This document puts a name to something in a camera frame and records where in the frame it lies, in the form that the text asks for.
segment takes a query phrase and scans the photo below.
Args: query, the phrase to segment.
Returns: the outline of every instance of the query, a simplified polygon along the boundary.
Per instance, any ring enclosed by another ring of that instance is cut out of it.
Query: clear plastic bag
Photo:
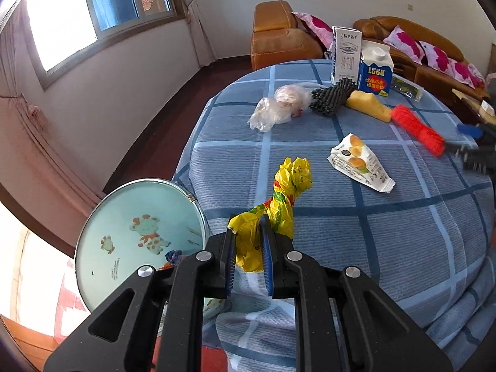
[[[279,87],[274,98],[262,98],[248,123],[252,130],[269,131],[273,125],[286,123],[291,117],[298,117],[308,109],[312,91],[325,88],[313,82],[301,82]]]

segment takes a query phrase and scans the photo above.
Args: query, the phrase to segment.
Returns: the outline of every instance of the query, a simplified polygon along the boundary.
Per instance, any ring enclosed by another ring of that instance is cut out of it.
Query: white bottle cap
[[[386,57],[386,52],[381,49],[380,47],[373,47],[372,48],[372,56],[374,56],[374,58],[376,60],[384,60],[384,58]]]

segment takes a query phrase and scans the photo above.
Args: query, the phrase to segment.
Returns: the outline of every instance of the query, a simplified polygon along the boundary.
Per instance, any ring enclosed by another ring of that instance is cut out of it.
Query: yellow plastic bag
[[[228,228],[236,234],[236,263],[246,272],[262,271],[259,220],[267,213],[272,230],[293,238],[293,204],[312,187],[310,163],[286,158],[274,176],[274,193],[269,201],[231,219]]]

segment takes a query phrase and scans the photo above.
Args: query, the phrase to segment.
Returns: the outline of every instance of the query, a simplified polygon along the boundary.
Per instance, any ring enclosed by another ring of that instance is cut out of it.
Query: blue checkered bed sheet
[[[464,172],[458,159],[433,157],[394,124],[348,108],[337,117],[311,111],[270,132],[247,121],[257,102],[282,85],[329,82],[325,60],[279,64],[248,74],[212,98],[180,159],[174,181],[196,195],[212,233],[271,195],[286,157],[311,163],[312,189],[294,206],[294,247],[326,267],[357,265],[442,348],[458,370],[496,318],[496,255],[490,248],[494,198],[490,179]],[[391,92],[447,141],[458,118],[425,92],[420,102]],[[378,193],[333,169],[334,147],[354,133],[396,181]],[[260,273],[236,270],[231,309],[206,321],[205,340],[221,345],[230,370],[292,371],[294,306],[267,297]]]

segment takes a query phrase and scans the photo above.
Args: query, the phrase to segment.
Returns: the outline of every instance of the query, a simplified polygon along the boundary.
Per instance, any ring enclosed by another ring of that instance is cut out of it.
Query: milk carton
[[[376,95],[389,96],[393,68],[394,63],[387,44],[363,41],[358,89]]]
[[[331,55],[333,66],[331,82],[336,85],[342,78],[358,79],[360,66],[361,32],[356,29],[332,27]]]

